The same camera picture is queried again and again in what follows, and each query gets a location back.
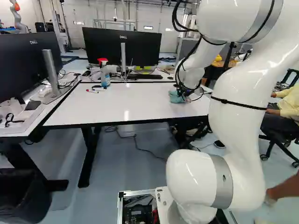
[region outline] chair wheel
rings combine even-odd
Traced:
[[[261,158],[262,161],[267,161],[268,160],[268,157],[265,154],[261,154],[260,158]]]
[[[293,162],[293,163],[292,163],[292,167],[294,167],[294,168],[299,167],[299,162],[297,162],[297,161],[296,161],[296,162]]]

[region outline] keyboard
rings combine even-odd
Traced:
[[[128,79],[163,79],[161,75],[152,75],[152,74],[129,74]]]

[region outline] pen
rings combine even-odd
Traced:
[[[89,89],[87,89],[86,92],[99,93],[98,91],[95,91],[95,90],[89,90]]]

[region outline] yellow shirt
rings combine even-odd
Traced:
[[[280,116],[291,118],[299,125],[299,84],[290,89],[276,92],[276,97],[283,98],[278,102]]]

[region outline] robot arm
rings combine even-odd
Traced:
[[[224,47],[224,45],[211,45],[202,38],[199,41],[195,53],[182,64],[178,73],[180,80],[190,89],[194,89],[198,85],[205,74],[204,68],[211,64]],[[181,61],[177,64],[175,74]]]
[[[167,185],[187,223],[210,222],[216,208],[254,210],[263,202],[258,134],[278,76],[299,60],[299,25],[294,21],[298,8],[296,0],[201,1],[197,14],[201,34],[250,43],[254,51],[248,60],[221,75],[211,97],[209,123],[227,154],[178,150],[167,161]],[[235,18],[242,20],[231,24]],[[205,51],[199,47],[186,67],[194,70],[210,64],[217,50],[209,50],[213,53],[209,62],[198,63],[195,58],[202,60]],[[188,71],[182,77],[186,84]]]
[[[20,30],[20,34],[25,34],[27,32],[26,26],[21,23],[21,16],[18,14],[20,6],[16,0],[9,0],[13,5],[10,7],[10,11],[14,15],[14,26],[16,29]]]

